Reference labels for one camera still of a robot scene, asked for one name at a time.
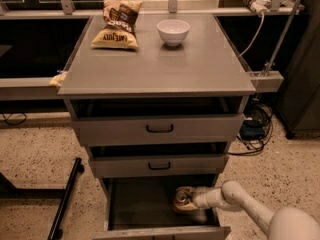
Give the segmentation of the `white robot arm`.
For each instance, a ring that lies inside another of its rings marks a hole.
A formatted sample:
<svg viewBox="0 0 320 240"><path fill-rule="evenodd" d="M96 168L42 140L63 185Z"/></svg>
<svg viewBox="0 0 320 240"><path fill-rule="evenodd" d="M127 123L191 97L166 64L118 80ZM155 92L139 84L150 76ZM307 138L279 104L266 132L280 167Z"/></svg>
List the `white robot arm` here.
<svg viewBox="0 0 320 240"><path fill-rule="evenodd" d="M320 240L320 224L311 215L294 207L272 211L237 181L225 181L220 187L179 187L173 204L179 211L243 210L268 240Z"/></svg>

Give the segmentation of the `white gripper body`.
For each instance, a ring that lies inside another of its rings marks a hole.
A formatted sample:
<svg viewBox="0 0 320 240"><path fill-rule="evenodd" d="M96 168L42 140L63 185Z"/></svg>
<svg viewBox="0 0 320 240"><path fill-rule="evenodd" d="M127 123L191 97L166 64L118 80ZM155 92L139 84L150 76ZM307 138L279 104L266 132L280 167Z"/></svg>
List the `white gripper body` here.
<svg viewBox="0 0 320 240"><path fill-rule="evenodd" d="M220 188L201 186L194 189L192 202L196 208L209 209L220 207L224 202L224 198Z"/></svg>

